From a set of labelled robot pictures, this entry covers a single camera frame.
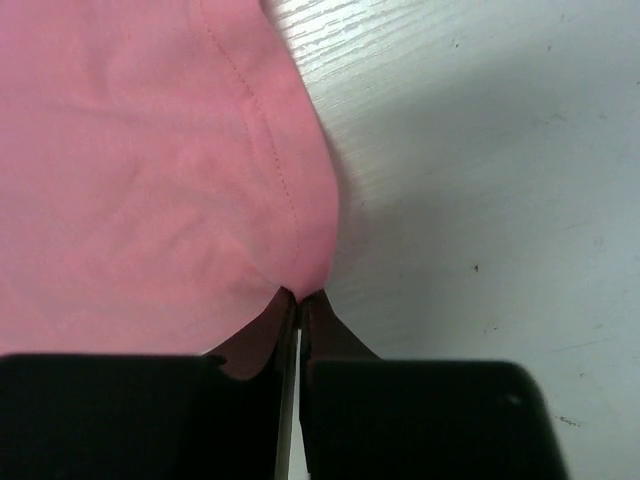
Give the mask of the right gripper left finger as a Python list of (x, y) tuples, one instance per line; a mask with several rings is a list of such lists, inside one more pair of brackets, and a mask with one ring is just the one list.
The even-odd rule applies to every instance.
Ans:
[(212, 350), (203, 400), (209, 479), (286, 479), (296, 368), (296, 300), (279, 289), (265, 310)]

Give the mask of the pink t shirt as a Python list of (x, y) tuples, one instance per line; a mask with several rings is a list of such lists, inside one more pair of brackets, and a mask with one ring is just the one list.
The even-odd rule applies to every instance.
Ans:
[(2, 3), (3, 353), (202, 353), (325, 285), (338, 200), (268, 2)]

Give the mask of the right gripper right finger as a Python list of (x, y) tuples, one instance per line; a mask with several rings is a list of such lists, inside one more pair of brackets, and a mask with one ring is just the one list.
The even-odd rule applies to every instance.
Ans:
[(312, 479), (384, 477), (384, 362), (325, 292), (301, 307), (299, 415)]

